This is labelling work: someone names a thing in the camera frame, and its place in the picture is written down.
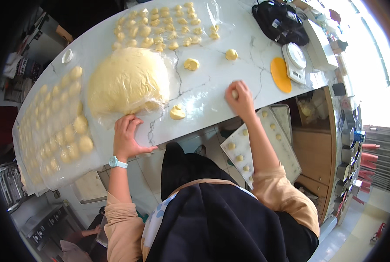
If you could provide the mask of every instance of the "hand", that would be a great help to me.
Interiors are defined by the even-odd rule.
[[[144,123],[144,121],[133,114],[123,116],[115,122],[114,155],[119,161],[126,163],[131,156],[151,153],[157,149],[156,146],[142,147],[135,141],[135,128],[141,123]]]
[[[236,90],[239,97],[235,99],[232,91]],[[251,92],[243,80],[233,81],[225,91],[225,99],[236,114],[245,122],[251,122],[256,117]]]
[[[93,229],[93,234],[99,234],[100,231],[102,231],[102,228],[100,225],[97,225],[96,228]]]

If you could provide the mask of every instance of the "baking tray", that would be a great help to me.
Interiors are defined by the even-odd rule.
[[[266,112],[267,116],[263,117],[262,113]],[[286,176],[288,180],[293,183],[297,177],[301,174],[301,167],[298,163],[297,157],[292,149],[290,140],[288,139],[284,129],[277,120],[275,113],[270,107],[263,107],[256,115],[259,117],[260,122],[265,130],[269,141],[276,152],[281,164],[285,168]],[[244,135],[243,131],[247,129],[246,124],[242,124],[233,134],[231,134],[220,146],[224,153],[234,163],[235,168],[239,171],[243,179],[253,189],[252,175],[254,173],[253,158],[250,149],[250,140],[248,135]],[[276,139],[276,135],[280,134],[281,139]],[[230,150],[229,144],[234,143],[235,149]],[[243,156],[242,161],[237,161],[238,155]],[[248,166],[249,170],[244,171],[243,167]]]
[[[292,144],[292,125],[291,125],[291,112],[290,107],[286,104],[270,105],[271,110],[275,114],[277,120],[284,129],[290,143]]]

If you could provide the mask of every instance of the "tan long-sleeve shirt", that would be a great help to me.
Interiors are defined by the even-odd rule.
[[[262,204],[273,211],[287,212],[297,223],[309,228],[317,237],[320,236],[315,205],[308,197],[291,185],[286,178],[283,166],[257,172],[253,175],[253,180],[253,194]],[[200,183],[232,184],[236,186],[228,180],[199,179],[179,187],[176,191]],[[137,216],[135,204],[121,203],[108,192],[105,214],[108,219],[108,223],[105,225],[105,233],[109,241],[108,261],[134,262],[141,256],[145,261],[149,248],[143,245],[144,223]]]

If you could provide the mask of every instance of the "black bag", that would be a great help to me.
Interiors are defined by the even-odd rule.
[[[269,0],[254,5],[251,11],[263,33],[276,43],[303,46],[310,41],[292,6]]]

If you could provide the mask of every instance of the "wristwatch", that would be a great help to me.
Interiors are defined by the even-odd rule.
[[[122,168],[127,168],[128,167],[127,163],[119,161],[116,158],[116,156],[111,156],[111,158],[109,159],[109,165],[111,167],[117,167],[117,166],[122,167]]]

